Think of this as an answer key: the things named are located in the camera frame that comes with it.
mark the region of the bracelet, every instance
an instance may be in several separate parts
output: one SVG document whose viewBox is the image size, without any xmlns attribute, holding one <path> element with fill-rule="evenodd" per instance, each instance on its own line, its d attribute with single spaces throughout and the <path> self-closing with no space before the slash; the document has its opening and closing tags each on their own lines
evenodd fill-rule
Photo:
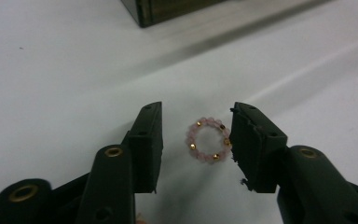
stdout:
<svg viewBox="0 0 358 224">
<path fill-rule="evenodd" d="M 198 131 L 204 126 L 209 126 L 220 130 L 220 132 L 224 137 L 223 149 L 221 151 L 214 154 L 205 154 L 198 150 L 196 145 L 196 136 Z M 187 134 L 186 143 L 190 148 L 191 154 L 199 161 L 207 161 L 207 162 L 221 161 L 227 156 L 227 154 L 229 154 L 229 152 L 232 149 L 232 145 L 229 140 L 229 134 L 230 134 L 230 130 L 226 128 L 225 125 L 222 124 L 222 121 L 220 119 L 201 118 L 196 123 L 190 126 L 189 132 Z"/>
</svg>

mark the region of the ring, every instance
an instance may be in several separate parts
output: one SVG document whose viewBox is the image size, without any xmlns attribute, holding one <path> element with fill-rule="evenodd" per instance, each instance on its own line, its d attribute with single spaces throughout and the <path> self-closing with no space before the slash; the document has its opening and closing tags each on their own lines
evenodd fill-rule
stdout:
<svg viewBox="0 0 358 224">
<path fill-rule="evenodd" d="M 223 149 L 214 154 L 205 154 L 204 152 L 200 152 L 196 145 L 196 136 L 198 131 L 204 127 L 209 126 L 215 129 L 218 129 L 223 135 Z M 197 158 L 199 161 L 221 161 L 223 160 L 231 151 L 232 145 L 229 140 L 230 130 L 226 128 L 226 126 L 222 123 L 220 119 L 214 118 L 201 118 L 196 123 L 190 125 L 189 132 L 187 134 L 186 143 L 190 148 L 191 154 Z"/>
</svg>

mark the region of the white surface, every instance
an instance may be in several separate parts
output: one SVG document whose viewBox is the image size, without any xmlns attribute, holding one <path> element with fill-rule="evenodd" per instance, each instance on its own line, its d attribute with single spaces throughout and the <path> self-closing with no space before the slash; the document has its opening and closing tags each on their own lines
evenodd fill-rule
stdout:
<svg viewBox="0 0 358 224">
<path fill-rule="evenodd" d="M 156 101 L 158 194 L 137 195 L 151 224 L 282 223 L 276 195 L 247 191 L 234 162 L 187 153 L 187 125 L 213 116 L 229 126 L 236 101 L 358 184 L 358 1 L 259 22 L 293 4 L 274 2 L 226 2 L 140 29 L 117 0 L 0 1 L 0 191 L 85 174 Z"/>
</svg>

